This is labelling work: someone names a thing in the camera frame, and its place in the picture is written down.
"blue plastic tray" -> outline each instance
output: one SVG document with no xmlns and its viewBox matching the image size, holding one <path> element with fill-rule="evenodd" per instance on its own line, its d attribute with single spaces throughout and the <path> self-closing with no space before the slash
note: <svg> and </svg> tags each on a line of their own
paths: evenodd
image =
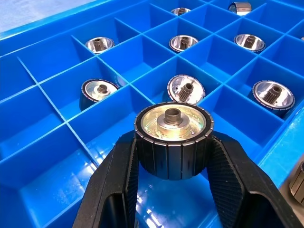
<svg viewBox="0 0 304 228">
<path fill-rule="evenodd" d="M 198 105 L 216 131 L 240 141 L 262 167 L 272 164 L 279 155 L 269 148 L 304 106 L 304 3 L 253 0 L 253 11 L 239 17 L 227 11 L 230 2 L 112 0 L 0 40 L 0 227 L 71 227 L 96 167 L 140 110 L 164 101 L 177 74 L 204 85 Z M 176 7 L 192 11 L 176 17 Z M 261 37 L 266 49 L 237 46 L 240 33 Z M 168 44 L 180 34 L 199 43 L 176 54 Z M 84 45 L 96 36 L 116 46 L 96 56 Z M 80 86 L 90 78 L 121 88 L 80 112 Z M 247 98 L 259 80 L 294 93 L 284 119 Z M 166 181 L 140 168 L 137 201 L 143 228 L 221 227 L 205 171 Z"/>
</svg>

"cylindrical metal part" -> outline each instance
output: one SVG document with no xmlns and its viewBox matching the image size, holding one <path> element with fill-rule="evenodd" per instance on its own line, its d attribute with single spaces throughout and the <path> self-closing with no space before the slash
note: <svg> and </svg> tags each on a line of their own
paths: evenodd
<svg viewBox="0 0 304 228">
<path fill-rule="evenodd" d="M 175 8 L 175 9 L 171 10 L 171 13 L 173 13 L 176 16 L 180 16 L 180 15 L 182 15 L 184 13 L 188 13 L 190 11 L 191 10 L 188 8 L 180 7 L 180 8 Z"/>
<path fill-rule="evenodd" d="M 103 51 L 105 49 L 104 44 L 102 43 L 100 38 L 94 39 L 93 42 L 96 51 Z"/>
<path fill-rule="evenodd" d="M 256 40 L 255 36 L 252 36 L 252 35 L 248 36 L 247 39 L 245 40 L 244 47 L 252 48 L 255 40 Z"/>
<path fill-rule="evenodd" d="M 79 108 L 81 111 L 87 109 L 98 101 L 105 99 L 117 91 L 118 86 L 103 79 L 90 79 L 81 85 Z"/>
<path fill-rule="evenodd" d="M 86 42 L 85 45 L 94 54 L 100 54 L 112 48 L 115 43 L 112 39 L 107 37 L 96 37 Z"/>
<path fill-rule="evenodd" d="M 249 2 L 233 2 L 228 7 L 230 12 L 233 12 L 239 16 L 245 16 L 246 14 L 250 13 L 252 8 Z"/>
<path fill-rule="evenodd" d="M 203 85 L 189 75 L 176 75 L 170 79 L 167 90 L 173 101 L 197 104 L 206 95 Z"/>
<path fill-rule="evenodd" d="M 186 83 L 180 90 L 179 99 L 185 102 L 191 95 L 193 91 L 193 85 L 191 83 Z"/>
<path fill-rule="evenodd" d="M 266 48 L 266 44 L 261 38 L 250 34 L 237 35 L 234 37 L 233 41 L 237 45 L 256 53 L 259 53 Z"/>
<path fill-rule="evenodd" d="M 281 95 L 281 92 L 281 87 L 274 85 L 271 89 L 268 90 L 267 94 L 263 97 L 263 100 L 270 104 L 273 104 Z"/>
<path fill-rule="evenodd" d="M 186 9 L 185 8 L 180 8 L 180 10 L 179 10 L 179 15 L 182 15 L 182 14 L 184 14 L 184 13 L 186 13 L 187 11 L 186 11 Z"/>
<path fill-rule="evenodd" d="M 255 83 L 248 97 L 279 117 L 284 117 L 295 104 L 292 92 L 286 86 L 272 80 Z"/>
<path fill-rule="evenodd" d="M 304 161 L 301 162 L 292 178 L 289 189 L 294 198 L 304 206 Z"/>
<path fill-rule="evenodd" d="M 185 50 L 188 47 L 189 37 L 182 37 L 180 41 L 180 48 Z"/>
<path fill-rule="evenodd" d="M 178 35 L 170 39 L 169 46 L 176 52 L 182 52 L 196 43 L 198 43 L 198 40 L 192 36 Z"/>
<path fill-rule="evenodd" d="M 178 125 L 181 123 L 181 112 L 177 108 L 169 108 L 165 111 L 165 119 L 166 124 Z"/>
<path fill-rule="evenodd" d="M 156 125 L 166 124 L 166 118 L 170 118 L 169 123 L 181 122 L 162 126 L 166 128 L 163 134 Z M 208 162 L 213 124 L 208 112 L 186 103 L 167 102 L 142 110 L 134 121 L 140 163 L 162 179 L 188 179 L 199 174 Z"/>
<path fill-rule="evenodd" d="M 100 92 L 102 94 L 106 94 L 108 91 L 108 87 L 106 85 L 101 84 L 97 90 L 98 90 L 98 92 Z"/>
</svg>

